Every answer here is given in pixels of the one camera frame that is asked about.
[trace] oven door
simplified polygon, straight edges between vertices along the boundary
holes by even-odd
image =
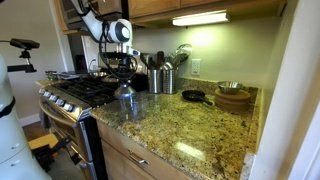
[[[85,161],[91,162],[92,155],[84,122],[75,121],[56,110],[52,102],[42,96],[40,97],[39,105],[43,113],[49,117],[50,125],[55,132],[61,138],[69,136],[72,140],[70,143],[71,148],[78,152]]]

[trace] stainless steel canister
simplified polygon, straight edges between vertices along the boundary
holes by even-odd
[[[177,80],[179,76],[178,69],[163,70],[163,93],[175,94],[177,93]]]
[[[162,70],[148,70],[149,92],[158,94],[162,92]]]

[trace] wooden floor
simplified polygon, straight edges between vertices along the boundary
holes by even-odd
[[[48,134],[41,126],[40,122],[36,122],[27,126],[22,127],[27,140],[31,141],[37,139],[38,137]]]

